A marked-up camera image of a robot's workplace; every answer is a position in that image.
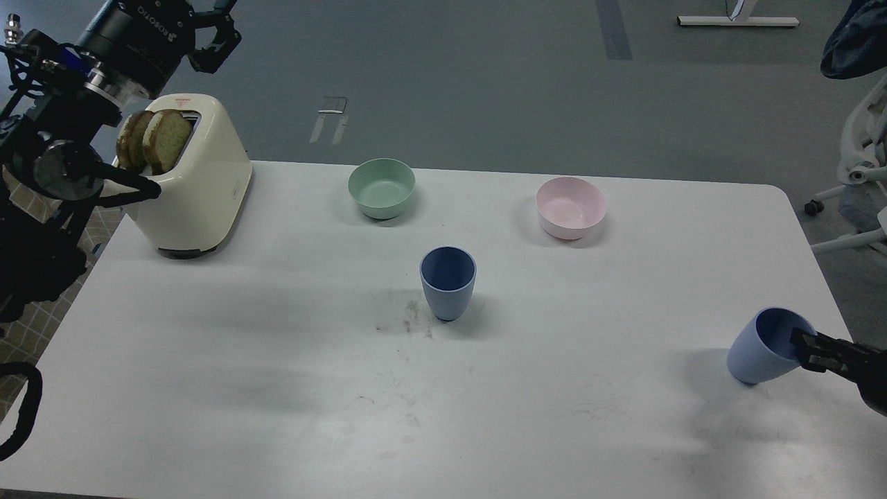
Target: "blue cup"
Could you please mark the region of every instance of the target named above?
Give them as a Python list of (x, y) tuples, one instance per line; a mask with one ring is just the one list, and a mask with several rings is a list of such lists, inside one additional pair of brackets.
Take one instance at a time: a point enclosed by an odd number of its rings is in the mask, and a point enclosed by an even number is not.
[(419, 275), (428, 306), (438, 319), (454, 321), (468, 308), (477, 264), (466, 251), (452, 246), (432, 249), (422, 259)]
[(816, 335), (810, 322), (790, 310), (758, 312), (730, 347), (726, 356), (730, 374), (743, 383), (758, 384), (800, 366), (797, 348), (789, 341), (794, 328)]

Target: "toast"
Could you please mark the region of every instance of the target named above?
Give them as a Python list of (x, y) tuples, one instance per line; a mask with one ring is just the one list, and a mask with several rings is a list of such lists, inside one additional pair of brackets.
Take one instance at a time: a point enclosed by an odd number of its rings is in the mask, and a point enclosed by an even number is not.
[(161, 175), (176, 166), (191, 131), (191, 122), (175, 109), (154, 113), (142, 137), (142, 150), (153, 175)]
[(120, 135), (117, 136), (118, 167), (133, 173), (145, 170), (147, 163), (142, 152), (142, 138), (153, 116), (153, 111), (139, 111), (130, 115), (123, 123)]

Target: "floor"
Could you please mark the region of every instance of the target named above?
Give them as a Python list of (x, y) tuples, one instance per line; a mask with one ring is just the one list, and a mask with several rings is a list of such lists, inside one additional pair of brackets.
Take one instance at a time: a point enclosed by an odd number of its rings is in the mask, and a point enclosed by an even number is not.
[[(73, 42), (101, 4), (4, 8)], [(164, 93), (220, 99), (258, 160), (772, 184), (817, 242), (850, 230), (834, 205), (816, 219), (801, 209), (836, 185), (844, 119), (877, 79), (819, 72), (847, 4), (760, 2), (756, 15), (800, 19), (786, 29), (677, 25), (723, 15), (723, 0), (244, 0), (243, 42), (221, 69), (183, 62)], [(347, 106), (317, 134), (328, 96)], [(107, 160), (115, 134), (93, 143)], [(853, 337), (887, 348), (887, 270), (852, 251), (819, 262)]]

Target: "chair wheel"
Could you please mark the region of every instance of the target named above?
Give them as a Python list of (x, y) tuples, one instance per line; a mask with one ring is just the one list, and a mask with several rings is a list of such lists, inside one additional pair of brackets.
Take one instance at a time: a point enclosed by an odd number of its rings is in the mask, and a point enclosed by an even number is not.
[(811, 199), (810, 202), (804, 205), (804, 213), (811, 217), (815, 217), (817, 213), (822, 212), (824, 209), (825, 205), (822, 204), (822, 201), (816, 201), (815, 199)]

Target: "desk leg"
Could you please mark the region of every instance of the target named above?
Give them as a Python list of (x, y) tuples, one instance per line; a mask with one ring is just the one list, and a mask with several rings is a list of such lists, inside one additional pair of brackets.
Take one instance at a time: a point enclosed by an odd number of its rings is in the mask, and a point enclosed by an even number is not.
[(797, 18), (756, 18), (751, 17), (757, 0), (739, 0), (733, 14), (727, 16), (678, 16), (681, 26), (759, 26), (764, 28), (795, 28)]

